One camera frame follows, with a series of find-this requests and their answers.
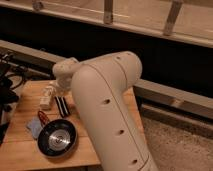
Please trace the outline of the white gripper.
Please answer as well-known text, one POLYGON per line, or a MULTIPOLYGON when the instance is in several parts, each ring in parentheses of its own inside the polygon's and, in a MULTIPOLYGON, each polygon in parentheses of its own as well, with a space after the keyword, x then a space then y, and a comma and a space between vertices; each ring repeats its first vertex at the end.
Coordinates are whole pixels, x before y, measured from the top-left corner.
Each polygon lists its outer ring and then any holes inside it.
POLYGON ((57 83, 55 81, 50 81, 48 86, 50 87, 52 94, 54 96, 58 95, 60 97, 70 97, 70 89, 71 89, 71 79, 60 77, 56 79, 57 83))

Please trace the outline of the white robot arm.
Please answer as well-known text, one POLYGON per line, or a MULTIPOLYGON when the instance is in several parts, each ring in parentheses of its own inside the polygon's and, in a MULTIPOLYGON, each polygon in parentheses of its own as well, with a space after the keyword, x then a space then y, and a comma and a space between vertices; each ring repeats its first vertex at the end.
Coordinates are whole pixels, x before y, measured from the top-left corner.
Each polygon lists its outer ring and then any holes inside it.
POLYGON ((60 93, 69 91, 104 171, 159 171, 124 102, 123 93, 142 74, 130 51, 82 62, 69 58, 52 72, 60 93))

